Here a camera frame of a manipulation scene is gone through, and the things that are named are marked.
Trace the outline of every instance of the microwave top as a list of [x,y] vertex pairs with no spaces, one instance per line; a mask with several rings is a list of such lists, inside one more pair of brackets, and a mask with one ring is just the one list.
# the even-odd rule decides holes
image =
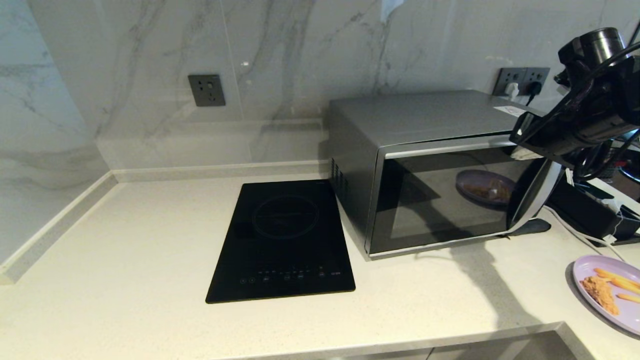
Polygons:
[[334,100],[330,112],[340,113],[378,147],[428,142],[489,133],[508,133],[514,115],[495,109],[524,105],[475,90],[386,95]]

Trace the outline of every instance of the power outlet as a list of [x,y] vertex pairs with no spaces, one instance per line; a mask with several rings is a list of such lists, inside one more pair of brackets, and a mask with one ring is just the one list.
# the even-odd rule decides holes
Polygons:
[[522,84],[522,80],[526,74],[526,67],[503,67],[500,69],[500,74],[498,75],[498,80],[496,80],[495,86],[493,87],[492,95],[507,96],[505,90],[507,89],[507,85],[510,83],[517,83],[518,88],[520,88],[520,84]]
[[218,75],[189,75],[196,106],[224,106],[225,94]]
[[518,84],[518,94],[531,95],[531,83],[537,81],[542,85],[549,75],[548,67],[503,67],[493,87],[492,95],[507,96],[505,92],[510,83]]

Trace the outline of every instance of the cooking zone circle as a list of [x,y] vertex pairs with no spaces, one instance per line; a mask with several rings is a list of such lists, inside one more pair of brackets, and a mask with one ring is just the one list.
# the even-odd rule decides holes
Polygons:
[[316,226],[317,206],[298,196],[279,196],[263,202],[253,212],[253,228],[267,238],[288,240],[308,233]]

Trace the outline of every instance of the label on microwave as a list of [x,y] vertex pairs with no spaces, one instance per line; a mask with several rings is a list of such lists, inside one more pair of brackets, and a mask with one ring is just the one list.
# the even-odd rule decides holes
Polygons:
[[494,109],[503,111],[515,117],[520,117],[520,115],[526,113],[526,110],[518,109],[515,106],[495,106]]

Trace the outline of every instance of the induction cooktop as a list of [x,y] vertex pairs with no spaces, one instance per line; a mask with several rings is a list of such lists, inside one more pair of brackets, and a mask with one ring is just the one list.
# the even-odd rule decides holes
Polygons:
[[244,184],[206,302],[355,290],[327,180]]

